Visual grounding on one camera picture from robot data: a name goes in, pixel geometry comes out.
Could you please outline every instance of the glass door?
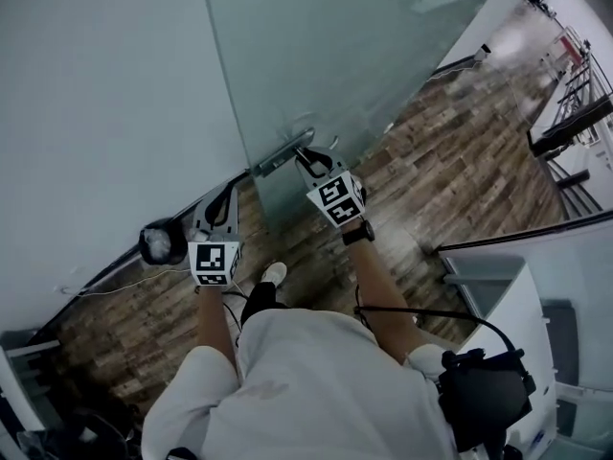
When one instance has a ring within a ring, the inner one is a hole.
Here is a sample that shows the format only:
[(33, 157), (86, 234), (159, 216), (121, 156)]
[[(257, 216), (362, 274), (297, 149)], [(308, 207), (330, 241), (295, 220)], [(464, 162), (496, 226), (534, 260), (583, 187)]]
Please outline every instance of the glass door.
[[(308, 127), (351, 165), (486, 0), (208, 0), (252, 167)], [(304, 206), (293, 161), (257, 176), (274, 227)]]

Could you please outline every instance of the wooden floor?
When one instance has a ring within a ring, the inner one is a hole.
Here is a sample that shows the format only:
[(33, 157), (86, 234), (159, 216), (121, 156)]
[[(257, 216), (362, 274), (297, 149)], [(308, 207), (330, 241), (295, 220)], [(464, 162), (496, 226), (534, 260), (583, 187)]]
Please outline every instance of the wooden floor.
[[(535, 117), (555, 87), (539, 57), (558, 32), (520, 6), (490, 42), (489, 62), (504, 75), (482, 65), (430, 81), (353, 171), (369, 192), (376, 245), (411, 306), (465, 311), (454, 288), (443, 285), (443, 266), (428, 255), (433, 247), (562, 221), (556, 190), (531, 157), (528, 125), (506, 83), (524, 116)], [(245, 245), (237, 281), (247, 294), (268, 264), (282, 260), (289, 267), (281, 291), (288, 305), (352, 312), (354, 275), (338, 235), (321, 218), (272, 236), (250, 181), (240, 186), (239, 206)], [(134, 264), (99, 290), (159, 271)], [(146, 412), (194, 345), (193, 289), (189, 273), (170, 272), (80, 299), (54, 325), (62, 342), (55, 364), (65, 384), (78, 397), (88, 380)], [(240, 298), (227, 303), (239, 314)], [(472, 329), (441, 318), (426, 318), (423, 327), (456, 342)]]

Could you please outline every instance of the black wristwatch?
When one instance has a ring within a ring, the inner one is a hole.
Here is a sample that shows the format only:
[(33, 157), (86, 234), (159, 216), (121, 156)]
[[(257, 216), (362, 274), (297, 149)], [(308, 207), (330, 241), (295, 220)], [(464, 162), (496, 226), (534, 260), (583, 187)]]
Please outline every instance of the black wristwatch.
[(375, 239), (375, 231), (367, 219), (362, 220), (362, 224), (359, 228), (343, 234), (343, 243), (345, 245), (350, 245), (354, 242), (361, 241), (362, 239), (367, 239), (371, 242)]

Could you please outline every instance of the white wall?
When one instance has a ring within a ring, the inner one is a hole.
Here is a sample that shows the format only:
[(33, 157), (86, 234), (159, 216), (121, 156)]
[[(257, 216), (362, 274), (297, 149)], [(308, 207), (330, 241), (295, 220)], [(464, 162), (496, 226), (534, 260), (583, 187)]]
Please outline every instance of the white wall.
[(507, 19), (521, 0), (488, 0), (439, 67), (473, 56)]
[(204, 0), (0, 0), (0, 332), (246, 167)]
[(613, 36), (594, 8), (610, 8), (613, 0), (545, 0), (557, 12), (562, 26), (571, 26), (592, 43), (594, 56), (604, 73), (613, 77)]

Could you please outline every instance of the person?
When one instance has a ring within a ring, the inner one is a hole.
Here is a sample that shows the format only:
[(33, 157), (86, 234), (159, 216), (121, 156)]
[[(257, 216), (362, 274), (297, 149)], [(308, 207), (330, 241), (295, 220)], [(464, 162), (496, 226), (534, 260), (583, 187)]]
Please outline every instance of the person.
[[(406, 308), (368, 221), (341, 231), (362, 304)], [(168, 456), (177, 448), (207, 460), (458, 458), (435, 383), (443, 349), (411, 314), (367, 312), (369, 331), (344, 314), (287, 309), (276, 300), (285, 275), (274, 263), (255, 286), (236, 356), (219, 287), (201, 289), (197, 347), (145, 419), (143, 458), (183, 458)]]

